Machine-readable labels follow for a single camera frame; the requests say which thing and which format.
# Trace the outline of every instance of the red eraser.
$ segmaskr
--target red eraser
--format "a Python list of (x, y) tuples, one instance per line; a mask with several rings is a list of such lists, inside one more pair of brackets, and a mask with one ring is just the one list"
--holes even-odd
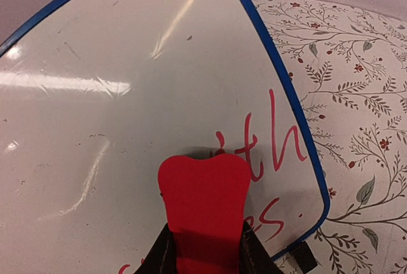
[(250, 168), (240, 157), (173, 156), (158, 172), (179, 274), (238, 274)]

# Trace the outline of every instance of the blue whiteboard frame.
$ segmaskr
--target blue whiteboard frame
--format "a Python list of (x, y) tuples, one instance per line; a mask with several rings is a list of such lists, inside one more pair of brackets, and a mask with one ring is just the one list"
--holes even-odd
[[(20, 28), (18, 28), (1, 46), (0, 46), (0, 58), (15, 44), (24, 37), (32, 28), (34, 28), (38, 23), (44, 20), (48, 15), (51, 15), (54, 11), (68, 3), (70, 0), (53, 0), (51, 3), (46, 5), (43, 9), (32, 16), (26, 23), (24, 23)], [(319, 189), (321, 191), (322, 201), (324, 203), (324, 210), (322, 211), (321, 218), (317, 223), (306, 233), (301, 235), (292, 244), (288, 245), (285, 249), (272, 256), (272, 260), (276, 260), (283, 256), (284, 254), (295, 249), (302, 241), (307, 239), (312, 233), (321, 226), (328, 216), (330, 199), (328, 194), (328, 189), (326, 186), (324, 173), (322, 171), (321, 163), (318, 158), (317, 150), (315, 148), (314, 140), (312, 139), (311, 131), (308, 127), (307, 120), (305, 118), (304, 112), (301, 108), (301, 104), (298, 100), (297, 94), (294, 90), (294, 86), (288, 76), (286, 67), (278, 53), (272, 38), (270, 37), (267, 28), (262, 21), (256, 7), (253, 5), (251, 0), (240, 0), (244, 10), (249, 16), (254, 28), (256, 29), (265, 50), (267, 51), (270, 60), (277, 72), (277, 75), (282, 83), (283, 89), (287, 95), (288, 101), (291, 105), (291, 109), (295, 115), (298, 126), (300, 127), (301, 134), (304, 138), (305, 145), (307, 147), (308, 155), (311, 159), (312, 166), (317, 178)]]

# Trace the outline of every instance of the red flower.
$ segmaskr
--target red flower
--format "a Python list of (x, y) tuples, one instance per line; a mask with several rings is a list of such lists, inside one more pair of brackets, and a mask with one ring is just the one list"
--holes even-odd
[(356, 72), (361, 72), (363, 71), (363, 66), (361, 64), (356, 64), (356, 67), (354, 68)]
[(390, 144), (390, 142), (389, 142), (388, 139), (382, 139), (382, 140), (380, 141), (380, 147), (381, 147), (382, 149), (384, 149), (385, 151), (388, 151), (388, 150), (389, 150), (389, 144)]
[(331, 200), (333, 199), (333, 196), (336, 196), (336, 191), (333, 190), (333, 188), (328, 188), (329, 191), (329, 197), (331, 198)]

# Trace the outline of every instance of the floral wallpaper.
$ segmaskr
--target floral wallpaper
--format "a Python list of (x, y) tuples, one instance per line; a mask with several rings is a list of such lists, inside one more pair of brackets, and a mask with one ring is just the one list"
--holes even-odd
[[(315, 274), (407, 273), (407, 23), (313, 0), (253, 0), (301, 100), (331, 210)], [(300, 273), (289, 256), (284, 273)]]

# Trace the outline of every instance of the leaf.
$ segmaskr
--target leaf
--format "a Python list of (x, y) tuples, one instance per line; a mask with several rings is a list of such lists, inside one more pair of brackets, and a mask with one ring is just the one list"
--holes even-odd
[(372, 47), (373, 47), (373, 45), (369, 41), (365, 41), (363, 43), (363, 51), (369, 50)]
[(371, 243), (372, 246), (375, 248), (376, 253), (377, 253), (377, 246), (378, 246), (378, 244), (379, 244), (379, 237), (378, 237), (378, 235), (377, 235), (372, 229), (369, 229), (369, 228), (364, 228), (364, 229), (362, 230), (362, 233), (363, 233), (363, 235), (365, 235), (366, 237), (369, 238), (370, 243)]
[(359, 29), (357, 29), (356, 27), (354, 27), (353, 25), (351, 25), (350, 28), (352, 28), (354, 31), (358, 32), (359, 34), (362, 34), (362, 33), (363, 33), (363, 32), (361, 32)]
[(308, 48), (309, 48), (309, 50), (312, 52), (312, 54), (313, 54), (316, 58), (318, 58), (318, 57), (317, 57), (318, 49), (317, 49), (316, 43), (311, 43), (311, 44), (309, 44)]
[(313, 34), (316, 34), (316, 35), (321, 35), (321, 34), (331, 34), (332, 32), (328, 32), (328, 31), (316, 31), (315, 33), (313, 33)]
[(359, 191), (356, 194), (356, 200), (360, 202), (362, 205), (367, 204), (369, 202), (374, 187), (375, 187), (375, 176), (373, 176), (372, 180), (367, 182), (359, 189)]

